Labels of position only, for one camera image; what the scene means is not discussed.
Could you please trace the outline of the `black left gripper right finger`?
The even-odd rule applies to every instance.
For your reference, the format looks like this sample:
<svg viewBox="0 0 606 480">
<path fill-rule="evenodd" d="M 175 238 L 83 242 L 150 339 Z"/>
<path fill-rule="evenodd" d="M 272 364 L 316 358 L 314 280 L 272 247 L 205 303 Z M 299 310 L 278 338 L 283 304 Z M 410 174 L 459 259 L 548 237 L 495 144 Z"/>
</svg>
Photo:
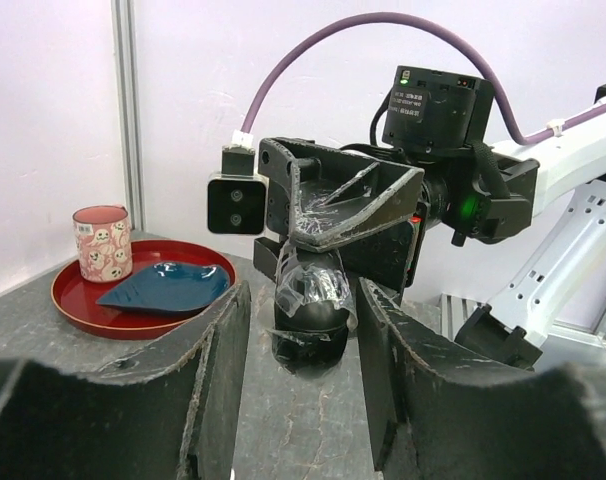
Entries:
<svg viewBox="0 0 606 480">
<path fill-rule="evenodd" d="M 513 368 L 357 284 L 373 464 L 387 479 L 606 479 L 606 365 Z"/>
</svg>

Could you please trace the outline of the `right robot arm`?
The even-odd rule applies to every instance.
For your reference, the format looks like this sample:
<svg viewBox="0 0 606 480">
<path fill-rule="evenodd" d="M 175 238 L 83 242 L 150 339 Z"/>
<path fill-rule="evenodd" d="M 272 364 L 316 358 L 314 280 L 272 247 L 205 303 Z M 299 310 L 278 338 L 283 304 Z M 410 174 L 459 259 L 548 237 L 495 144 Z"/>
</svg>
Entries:
<svg viewBox="0 0 606 480">
<path fill-rule="evenodd" d="M 397 70 L 366 144 L 341 148 L 269 138 L 258 171 L 269 181 L 266 225 L 253 262 L 279 279 L 287 260 L 330 258 L 401 292 L 413 283 L 423 238 L 444 224 L 453 244 L 492 245 L 530 224 L 546 199 L 583 184 L 606 184 L 606 85 L 563 134 L 531 145 L 484 140 L 498 88 L 454 73 Z"/>
</svg>

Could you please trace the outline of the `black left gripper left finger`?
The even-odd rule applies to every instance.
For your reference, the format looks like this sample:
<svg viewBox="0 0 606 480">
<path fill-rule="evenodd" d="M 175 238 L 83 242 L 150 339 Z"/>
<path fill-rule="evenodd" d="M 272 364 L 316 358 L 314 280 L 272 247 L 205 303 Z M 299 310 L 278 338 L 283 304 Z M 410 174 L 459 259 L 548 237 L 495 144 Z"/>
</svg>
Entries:
<svg viewBox="0 0 606 480">
<path fill-rule="evenodd" d="M 0 479 L 227 479 L 251 320 L 247 282 L 95 372 L 0 359 Z"/>
</svg>

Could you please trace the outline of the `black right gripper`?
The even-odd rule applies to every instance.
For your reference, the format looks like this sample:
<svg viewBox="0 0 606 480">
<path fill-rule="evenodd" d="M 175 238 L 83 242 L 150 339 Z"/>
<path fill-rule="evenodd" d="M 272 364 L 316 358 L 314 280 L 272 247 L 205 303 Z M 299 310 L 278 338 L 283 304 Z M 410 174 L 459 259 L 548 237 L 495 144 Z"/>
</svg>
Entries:
<svg viewBox="0 0 606 480">
<path fill-rule="evenodd" d="M 316 252 L 298 252 L 301 264 L 337 267 L 396 298 L 412 285 L 426 231 L 412 217 L 423 169 L 277 137 L 259 142 L 258 173 L 269 179 L 267 229 L 281 240 L 256 239 L 253 266 L 271 281 L 289 233 L 291 243 Z"/>
</svg>

